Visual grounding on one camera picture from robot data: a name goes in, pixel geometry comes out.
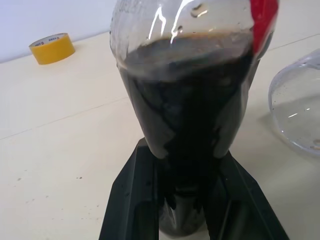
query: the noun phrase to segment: white wall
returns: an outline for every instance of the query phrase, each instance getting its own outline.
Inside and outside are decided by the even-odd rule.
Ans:
[[[30,54],[31,43],[52,34],[76,41],[108,31],[116,1],[1,0],[0,63]]]

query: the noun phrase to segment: clear plastic container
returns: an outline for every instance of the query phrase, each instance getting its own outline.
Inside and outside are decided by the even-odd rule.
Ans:
[[[268,100],[274,122],[290,143],[320,156],[320,49],[281,70]]]

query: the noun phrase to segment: table surface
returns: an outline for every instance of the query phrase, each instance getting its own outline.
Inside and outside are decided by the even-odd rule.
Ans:
[[[268,89],[277,72],[319,47],[319,8],[318,0],[281,1],[231,147],[291,240],[319,239],[320,160],[277,133]],[[112,183],[143,137],[109,34],[74,45],[50,65],[33,56],[0,64],[3,240],[98,239]]]

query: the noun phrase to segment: water droplet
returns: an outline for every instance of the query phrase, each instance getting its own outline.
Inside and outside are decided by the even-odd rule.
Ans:
[[[202,3],[200,3],[198,6],[192,8],[192,10],[198,10],[198,9],[201,8],[201,7],[202,7]]]
[[[320,150],[320,147],[319,146],[310,146],[311,149],[314,149],[314,150]]]
[[[217,43],[215,44],[215,47],[217,49],[221,49],[224,47],[224,43],[220,39],[218,39]]]
[[[314,145],[320,146],[320,139],[316,139],[313,141]]]
[[[238,36],[237,36],[237,35],[233,35],[233,36],[231,37],[231,41],[232,41],[232,42],[235,42],[237,39],[238,39]]]
[[[183,31],[183,27],[181,25],[178,26],[178,33],[182,33],[182,31]]]
[[[208,12],[208,10],[206,9],[206,6],[202,3],[200,3],[198,6],[192,8],[190,14],[191,14],[191,17],[193,17],[193,18],[199,18],[203,14],[206,14],[207,12]]]

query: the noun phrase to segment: yellow tape roll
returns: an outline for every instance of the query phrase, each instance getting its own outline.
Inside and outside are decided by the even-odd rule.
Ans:
[[[75,52],[67,33],[47,36],[35,41],[29,48],[40,65],[58,62]]]

